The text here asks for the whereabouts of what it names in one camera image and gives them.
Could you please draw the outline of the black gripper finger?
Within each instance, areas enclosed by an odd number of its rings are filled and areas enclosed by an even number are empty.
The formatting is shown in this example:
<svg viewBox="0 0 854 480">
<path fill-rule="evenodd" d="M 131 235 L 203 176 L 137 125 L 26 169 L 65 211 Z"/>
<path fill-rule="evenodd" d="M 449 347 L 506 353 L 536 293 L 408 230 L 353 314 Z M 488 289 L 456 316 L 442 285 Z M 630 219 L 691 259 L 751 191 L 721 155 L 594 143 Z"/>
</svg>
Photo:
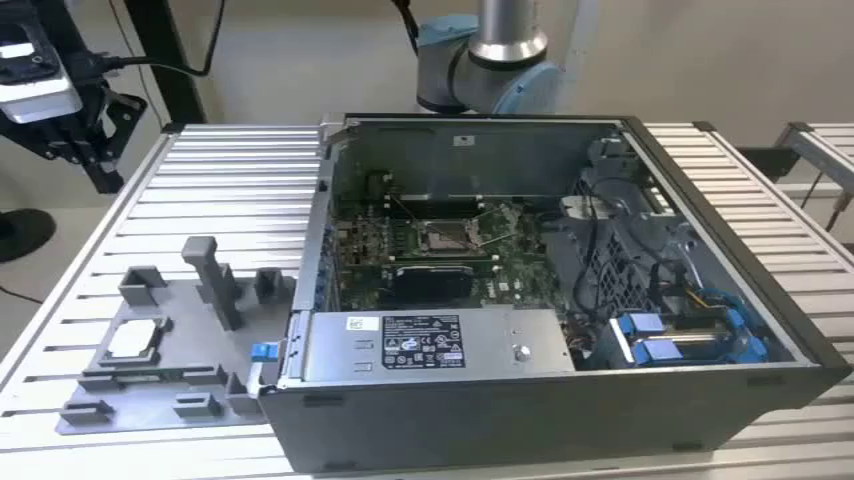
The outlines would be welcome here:
<svg viewBox="0 0 854 480">
<path fill-rule="evenodd" d="M 147 107 L 142 97 L 115 91 L 101 91 L 85 101 L 82 165 L 101 194 L 115 194 L 125 185 L 118 163 Z"/>
<path fill-rule="evenodd" d="M 78 160 L 78 153 L 69 143 L 59 121 L 45 120 L 19 124 L 3 118 L 2 136 L 49 160 Z"/>
</svg>

